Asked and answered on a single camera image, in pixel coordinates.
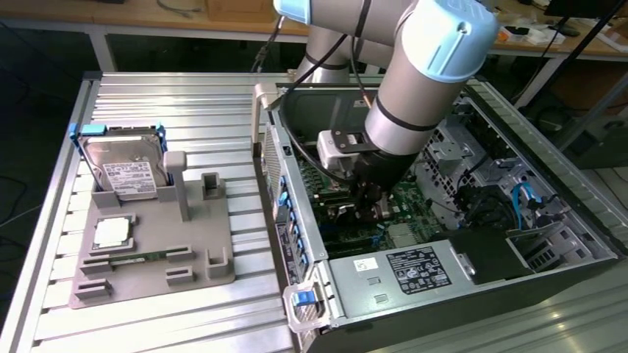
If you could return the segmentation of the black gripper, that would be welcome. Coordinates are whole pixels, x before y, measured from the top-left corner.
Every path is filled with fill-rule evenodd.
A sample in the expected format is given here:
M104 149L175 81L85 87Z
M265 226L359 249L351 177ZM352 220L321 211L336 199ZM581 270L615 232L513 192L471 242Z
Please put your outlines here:
M393 155L371 151L359 155L355 162L355 185L352 192L361 202L377 202L403 179L416 154Z

